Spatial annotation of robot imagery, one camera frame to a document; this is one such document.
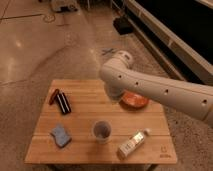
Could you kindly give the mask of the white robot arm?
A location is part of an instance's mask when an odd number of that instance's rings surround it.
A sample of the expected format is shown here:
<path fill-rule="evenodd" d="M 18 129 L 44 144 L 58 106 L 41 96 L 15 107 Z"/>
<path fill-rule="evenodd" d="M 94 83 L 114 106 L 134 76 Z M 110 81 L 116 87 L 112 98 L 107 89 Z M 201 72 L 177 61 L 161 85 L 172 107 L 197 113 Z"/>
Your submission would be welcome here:
<path fill-rule="evenodd" d="M 213 128 L 213 86 L 195 84 L 132 70 L 127 51 L 116 52 L 99 73 L 106 94 L 119 99 L 125 90 L 140 94 L 203 121 Z"/>

